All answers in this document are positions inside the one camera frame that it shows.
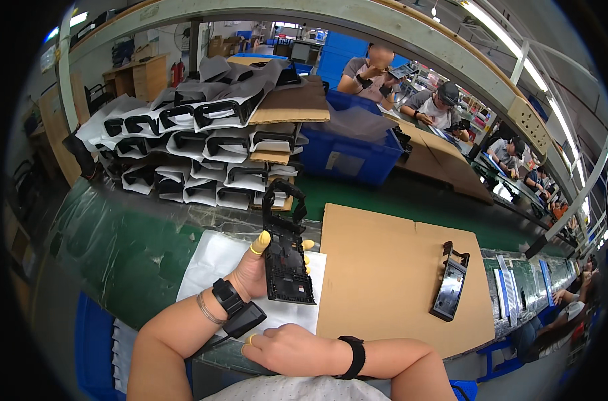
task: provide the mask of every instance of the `hand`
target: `hand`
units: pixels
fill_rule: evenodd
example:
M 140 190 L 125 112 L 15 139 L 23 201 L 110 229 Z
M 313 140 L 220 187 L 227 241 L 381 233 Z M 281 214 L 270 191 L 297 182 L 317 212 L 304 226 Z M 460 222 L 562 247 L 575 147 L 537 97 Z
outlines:
M 341 375 L 351 366 L 353 351 L 342 340 L 318 337 L 292 323 L 251 336 L 242 354 L 285 376 Z
M 416 118 L 418 119 L 418 121 L 421 121 L 421 122 L 423 122 L 423 123 L 425 123 L 427 125 L 433 125 L 433 118 L 427 116 L 424 113 L 418 113 L 416 115 Z
M 386 74 L 386 70 L 385 69 L 381 69 L 376 67 L 375 65 L 370 66 L 369 68 L 366 69 L 366 71 L 364 71 L 363 73 L 360 73 L 360 76 L 362 78 L 364 78 L 365 80 L 371 79 L 374 76 L 379 76 L 382 74 Z
M 555 304 L 555 305 L 559 305 L 559 304 L 560 304 L 560 301 L 562 301 L 562 300 L 563 300 L 563 295 L 564 295 L 564 294 L 565 294 L 565 290 L 564 290 L 564 289 L 559 289 L 558 291 L 556 291 L 556 292 L 553 294 L 553 296 L 552 296 L 552 297 L 554 298 L 554 304 Z
M 262 231 L 246 250 L 236 269 L 224 277 L 224 280 L 231 282 L 244 302 L 248 302 L 256 296 L 266 295 L 266 270 L 264 268 L 263 252 L 270 243 L 271 235 L 268 231 Z M 310 239 L 302 241 L 304 250 L 311 249 L 313 245 L 315 243 Z M 308 265 L 308 257 L 304 256 L 304 262 Z

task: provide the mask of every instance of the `blue plastic bin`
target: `blue plastic bin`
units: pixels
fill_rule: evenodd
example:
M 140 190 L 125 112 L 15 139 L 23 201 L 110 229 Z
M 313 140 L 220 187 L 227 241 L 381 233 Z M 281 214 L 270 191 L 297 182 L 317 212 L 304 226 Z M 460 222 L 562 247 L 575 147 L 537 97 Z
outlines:
M 358 96 L 329 91 L 326 100 L 336 110 L 357 106 L 378 116 L 382 115 L 375 102 Z M 387 130 L 384 145 L 305 127 L 302 127 L 301 132 L 309 142 L 300 153 L 300 162 L 304 165 L 305 172 L 314 175 L 380 186 L 402 154 L 400 141 L 392 130 Z
M 74 327 L 74 364 L 77 385 L 92 400 L 125 401 L 125 394 L 115 389 L 112 375 L 112 333 L 115 318 L 101 309 L 84 293 L 79 294 Z M 186 363 L 192 389 L 192 365 Z

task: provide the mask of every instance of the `bangle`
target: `bangle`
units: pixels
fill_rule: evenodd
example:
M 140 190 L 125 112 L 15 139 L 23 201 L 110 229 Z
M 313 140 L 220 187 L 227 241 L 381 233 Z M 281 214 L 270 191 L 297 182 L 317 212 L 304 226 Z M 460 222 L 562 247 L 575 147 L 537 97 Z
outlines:
M 226 320 L 217 319 L 215 315 L 210 310 L 208 310 L 208 308 L 206 307 L 206 303 L 204 302 L 204 297 L 202 296 L 203 293 L 204 292 L 202 291 L 197 295 L 197 306 L 199 306 L 199 309 L 204 314 L 204 316 L 208 318 L 208 320 L 213 322 L 215 325 L 220 326 L 226 323 Z

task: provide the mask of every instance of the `power outlet strip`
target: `power outlet strip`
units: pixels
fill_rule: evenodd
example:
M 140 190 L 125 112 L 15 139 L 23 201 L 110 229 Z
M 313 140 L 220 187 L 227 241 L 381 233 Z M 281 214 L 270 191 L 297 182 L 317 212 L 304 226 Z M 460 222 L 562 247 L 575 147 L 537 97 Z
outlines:
M 516 96 L 507 113 L 520 131 L 529 138 L 529 148 L 546 155 L 551 145 L 551 136 L 536 110 L 522 97 Z

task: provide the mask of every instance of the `wooden desk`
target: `wooden desk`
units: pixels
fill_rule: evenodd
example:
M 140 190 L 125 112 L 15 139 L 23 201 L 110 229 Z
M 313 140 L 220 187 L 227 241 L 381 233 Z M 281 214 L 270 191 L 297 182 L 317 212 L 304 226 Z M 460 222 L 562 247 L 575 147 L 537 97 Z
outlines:
M 167 54 L 161 54 L 144 63 L 131 62 L 106 71 L 103 77 L 107 90 L 114 93 L 115 97 L 127 93 L 144 101 L 155 100 L 159 92 L 168 86 L 166 56 Z

